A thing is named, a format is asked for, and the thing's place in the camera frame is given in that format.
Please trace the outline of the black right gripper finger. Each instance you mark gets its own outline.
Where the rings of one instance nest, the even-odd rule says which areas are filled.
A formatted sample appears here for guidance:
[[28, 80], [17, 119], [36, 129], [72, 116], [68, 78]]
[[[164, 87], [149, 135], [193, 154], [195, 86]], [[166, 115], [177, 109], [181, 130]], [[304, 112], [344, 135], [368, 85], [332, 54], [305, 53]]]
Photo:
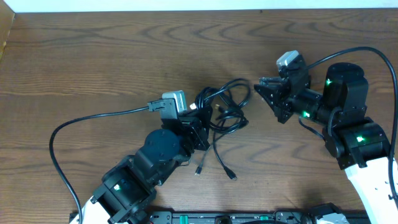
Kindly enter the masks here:
[[287, 105], [287, 98], [291, 91], [289, 84], [256, 84], [254, 90], [265, 100], [274, 113], [291, 113], [289, 105]]
[[280, 77], [262, 77], [259, 79], [259, 84], [264, 86], [285, 85], [288, 82], [288, 80]]

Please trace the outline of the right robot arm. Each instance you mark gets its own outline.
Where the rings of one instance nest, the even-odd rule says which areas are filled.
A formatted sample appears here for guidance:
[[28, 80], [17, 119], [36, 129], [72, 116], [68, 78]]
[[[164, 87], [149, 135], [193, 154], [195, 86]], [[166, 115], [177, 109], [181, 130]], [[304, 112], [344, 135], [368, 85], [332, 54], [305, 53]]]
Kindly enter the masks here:
[[310, 67], [296, 50], [276, 62], [277, 78], [254, 90], [285, 123], [293, 114], [323, 125], [321, 137], [357, 191], [371, 223], [397, 223], [397, 163], [384, 130], [366, 116], [368, 81], [353, 63], [330, 65], [322, 93], [311, 90]]

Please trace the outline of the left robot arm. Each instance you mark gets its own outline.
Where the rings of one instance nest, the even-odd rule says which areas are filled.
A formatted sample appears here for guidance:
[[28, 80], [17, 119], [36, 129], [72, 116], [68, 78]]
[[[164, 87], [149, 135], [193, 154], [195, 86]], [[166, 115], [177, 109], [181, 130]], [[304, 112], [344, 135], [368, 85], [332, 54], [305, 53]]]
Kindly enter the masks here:
[[155, 186], [163, 185], [176, 168], [189, 165], [194, 151], [209, 148], [212, 107], [180, 113], [175, 99], [167, 98], [150, 101], [148, 110], [160, 113], [162, 127], [105, 173], [82, 213], [70, 215], [70, 223], [143, 222], [156, 197]]

